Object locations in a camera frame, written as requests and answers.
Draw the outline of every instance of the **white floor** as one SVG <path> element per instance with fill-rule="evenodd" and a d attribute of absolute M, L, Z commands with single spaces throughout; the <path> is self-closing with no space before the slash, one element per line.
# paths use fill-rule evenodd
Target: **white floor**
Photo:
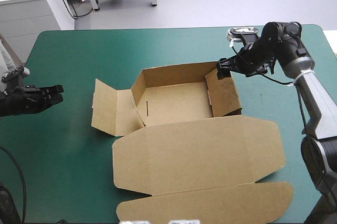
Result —
<path fill-rule="evenodd" d="M 76 29 L 172 28 L 264 25 L 269 21 L 317 24 L 337 29 L 336 0 L 100 0 L 100 11 L 79 19 Z M 90 10 L 89 1 L 76 4 Z M 337 52 L 336 32 L 327 32 Z"/>

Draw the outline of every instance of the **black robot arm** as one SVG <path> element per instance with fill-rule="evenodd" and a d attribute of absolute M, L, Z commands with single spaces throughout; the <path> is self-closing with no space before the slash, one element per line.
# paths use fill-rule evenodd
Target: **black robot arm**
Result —
<path fill-rule="evenodd" d="M 7 84 L 4 92 L 0 92 L 0 117 L 21 114 L 40 113 L 63 101 L 62 85 L 51 87 L 25 86 L 22 73 L 23 66 L 5 73 L 2 82 Z"/>
<path fill-rule="evenodd" d="M 253 27 L 232 28 L 228 39 L 242 42 L 244 47 L 231 58 L 222 58 L 217 64 L 218 78 L 230 71 L 247 77 L 274 72 L 278 61 L 304 100 L 310 120 L 305 122 L 306 137 L 301 153 L 315 187 L 322 198 L 306 223 L 337 223 L 337 105 L 317 79 L 315 62 L 301 41 L 300 23 L 267 23 L 258 37 Z"/>

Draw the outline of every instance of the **black wire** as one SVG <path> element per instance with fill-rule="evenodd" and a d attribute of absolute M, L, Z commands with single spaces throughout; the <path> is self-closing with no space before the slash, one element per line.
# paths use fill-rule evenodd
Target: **black wire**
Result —
<path fill-rule="evenodd" d="M 280 82 L 280 81 L 278 81 L 278 80 L 276 80 L 276 79 L 273 79 L 273 78 L 271 78 L 271 77 L 265 76 L 265 75 L 262 74 L 262 73 L 259 73 L 258 75 L 261 75 L 262 77 L 264 77 L 264 78 L 266 78 L 266 79 L 269 79 L 269 80 L 271 80 L 271 81 L 273 81 L 273 82 L 275 82 L 275 83 L 281 84 L 281 85 L 289 85 L 289 84 L 292 83 L 292 82 Z"/>
<path fill-rule="evenodd" d="M 74 19 L 74 20 L 77 20 L 79 17 L 83 17 L 83 16 L 86 16 L 86 15 L 90 14 L 90 13 L 92 12 L 92 10 L 93 10 L 93 9 L 91 8 L 91 10 L 90 10 L 88 13 L 86 13 L 86 14 L 84 14 L 84 15 L 77 15 L 76 10 L 75 10 L 75 8 L 74 8 L 74 6 L 73 6 L 73 9 L 74 9 L 74 11 L 75 11 L 75 15 L 73 15 L 73 14 L 70 12 L 70 10 L 69 10 L 67 4 L 65 3 L 65 1 L 62 0 L 62 2 L 63 2 L 63 5 L 65 6 L 65 8 L 67 9 L 67 12 L 70 14 L 71 18 Z"/>
<path fill-rule="evenodd" d="M 299 99 L 299 105 L 300 105 L 300 111 L 301 111 L 301 116 L 302 116 L 302 120 L 303 120 L 304 132 L 305 132 L 305 135 L 306 135 L 306 140 L 309 143 L 309 149 L 310 149 L 310 153 L 311 153 L 311 155 L 313 157 L 313 160 L 314 160 L 314 166 L 315 166 L 315 169 L 317 170 L 317 172 L 319 173 L 320 178 L 322 179 L 322 181 L 325 184 L 326 188 L 328 189 L 329 193 L 331 194 L 331 197 L 332 197 L 332 199 L 333 199 L 333 201 L 335 203 L 335 207 L 332 206 L 332 204 L 331 204 L 330 199 L 328 198 L 328 196 L 326 194 L 323 194 L 323 195 L 325 196 L 326 201 L 330 205 L 331 210 L 333 212 L 337 213 L 337 197 L 334 194 L 334 192 L 332 191 L 332 189 L 329 187 L 327 181 L 325 180 L 325 177 L 324 177 L 321 169 L 319 168 L 319 165 L 318 165 L 317 160 L 315 158 L 314 151 L 313 151 L 313 146 L 312 146 L 312 143 L 310 141 L 310 136 L 308 134 L 308 128 L 307 128 L 307 125 L 306 125 L 306 119 L 305 119 L 303 105 L 302 105 L 302 98 L 301 98 L 301 93 L 300 93 L 298 84 L 295 84 L 295 87 L 296 87 L 297 96 L 298 96 L 298 99 Z"/>
<path fill-rule="evenodd" d="M 73 5 L 72 1 L 69 0 L 69 3 L 70 3 L 71 7 L 73 8 L 73 10 L 75 12 L 75 15 L 77 16 L 77 12 L 76 12 L 76 9 L 74 8 L 74 5 Z"/>
<path fill-rule="evenodd" d="M 235 52 L 235 54 L 242 59 L 242 61 L 244 61 L 245 64 L 250 66 L 250 63 L 248 63 L 246 60 L 244 60 L 244 58 L 236 51 L 236 49 L 234 48 L 234 46 L 232 46 L 233 51 Z"/>
<path fill-rule="evenodd" d="M 11 152 L 9 152 L 8 149 L 0 146 L 0 149 L 3 150 L 5 153 L 7 153 L 9 155 L 9 157 L 11 158 L 11 160 L 13 161 L 13 163 L 15 164 L 17 171 L 20 174 L 20 178 L 21 178 L 21 183 L 22 183 L 22 192 L 23 192 L 23 206 L 22 206 L 22 220 L 21 220 L 21 224 L 25 223 L 25 219 L 26 219 L 26 202 L 27 202 L 27 193 L 26 193 L 26 182 L 25 182 L 25 177 L 23 176 L 23 172 L 21 170 L 21 167 L 19 165 L 19 163 L 16 161 L 16 159 L 14 158 L 14 156 L 12 155 Z"/>

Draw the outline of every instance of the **open cardboard box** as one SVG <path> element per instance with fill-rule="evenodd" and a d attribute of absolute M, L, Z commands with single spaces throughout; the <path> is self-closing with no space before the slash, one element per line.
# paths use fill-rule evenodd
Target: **open cardboard box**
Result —
<path fill-rule="evenodd" d="M 124 136 L 144 126 L 238 115 L 232 77 L 218 80 L 216 62 L 144 69 L 129 90 L 96 80 L 92 126 Z"/>
<path fill-rule="evenodd" d="M 226 116 L 144 127 L 113 144 L 116 187 L 152 195 L 121 203 L 120 221 L 269 223 L 288 208 L 287 182 L 256 183 L 285 165 L 276 123 Z"/>

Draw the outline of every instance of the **green table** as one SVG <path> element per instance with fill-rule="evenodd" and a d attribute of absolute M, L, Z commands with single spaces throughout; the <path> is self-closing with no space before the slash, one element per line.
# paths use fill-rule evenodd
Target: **green table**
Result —
<path fill-rule="evenodd" d="M 115 138 L 90 126 L 95 78 L 130 88 L 142 68 L 218 60 L 233 55 L 227 27 L 79 30 L 43 32 L 27 67 L 27 84 L 62 84 L 64 101 L 38 115 L 5 117 L 0 144 L 22 165 L 27 183 L 27 222 L 117 222 L 116 206 L 143 195 L 113 184 L 111 145 Z M 315 71 L 337 99 L 337 60 L 320 27 L 305 25 L 303 41 Z M 279 66 L 275 78 L 288 80 Z M 302 122 L 296 91 L 260 76 L 234 74 L 243 114 L 277 122 L 287 165 L 265 178 L 294 186 L 294 198 L 278 222 L 303 222 L 319 198 L 300 154 Z M 21 182 L 0 154 L 0 180 L 22 207 Z"/>

